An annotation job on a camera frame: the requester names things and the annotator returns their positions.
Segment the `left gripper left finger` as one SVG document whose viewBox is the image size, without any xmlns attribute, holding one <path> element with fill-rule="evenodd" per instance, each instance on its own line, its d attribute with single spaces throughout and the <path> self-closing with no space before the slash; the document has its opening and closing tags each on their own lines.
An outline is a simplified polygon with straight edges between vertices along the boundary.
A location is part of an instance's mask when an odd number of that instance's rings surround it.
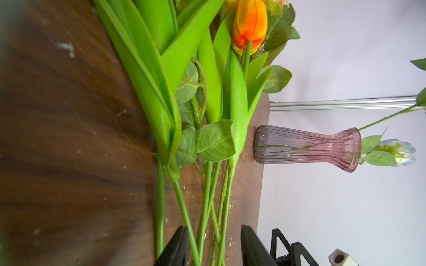
<svg viewBox="0 0 426 266">
<path fill-rule="evenodd" d="M 166 245 L 154 266 L 186 266 L 190 250 L 189 230 L 180 226 Z"/>
</svg>

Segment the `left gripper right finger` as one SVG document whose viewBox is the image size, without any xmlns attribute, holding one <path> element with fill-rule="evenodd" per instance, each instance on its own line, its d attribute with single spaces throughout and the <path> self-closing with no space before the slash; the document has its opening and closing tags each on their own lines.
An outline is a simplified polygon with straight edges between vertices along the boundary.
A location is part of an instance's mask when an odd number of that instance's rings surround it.
<svg viewBox="0 0 426 266">
<path fill-rule="evenodd" d="M 241 226 L 241 251 L 244 266 L 277 266 L 254 230 L 247 225 Z"/>
</svg>

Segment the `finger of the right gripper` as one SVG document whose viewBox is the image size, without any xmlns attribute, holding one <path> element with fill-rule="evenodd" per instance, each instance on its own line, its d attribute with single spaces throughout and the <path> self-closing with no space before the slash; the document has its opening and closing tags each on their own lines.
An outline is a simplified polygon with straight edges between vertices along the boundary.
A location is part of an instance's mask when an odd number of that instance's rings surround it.
<svg viewBox="0 0 426 266">
<path fill-rule="evenodd" d="M 277 256 L 277 239 L 285 246 L 288 255 L 281 257 Z M 303 257 L 310 266 L 319 266 L 302 243 L 295 242 L 289 244 L 278 228 L 272 230 L 270 256 L 278 266 L 301 266 L 301 257 Z"/>
</svg>

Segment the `dark pink glass vase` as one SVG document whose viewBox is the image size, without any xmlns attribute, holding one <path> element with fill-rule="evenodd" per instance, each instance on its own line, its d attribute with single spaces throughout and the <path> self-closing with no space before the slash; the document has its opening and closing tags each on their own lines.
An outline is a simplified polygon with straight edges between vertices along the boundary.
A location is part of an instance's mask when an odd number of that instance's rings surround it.
<svg viewBox="0 0 426 266">
<path fill-rule="evenodd" d="M 254 138 L 254 158 L 263 165 L 326 162 L 352 173 L 358 166 L 361 149 L 361 134 L 356 128 L 325 135 L 262 125 Z"/>
</svg>

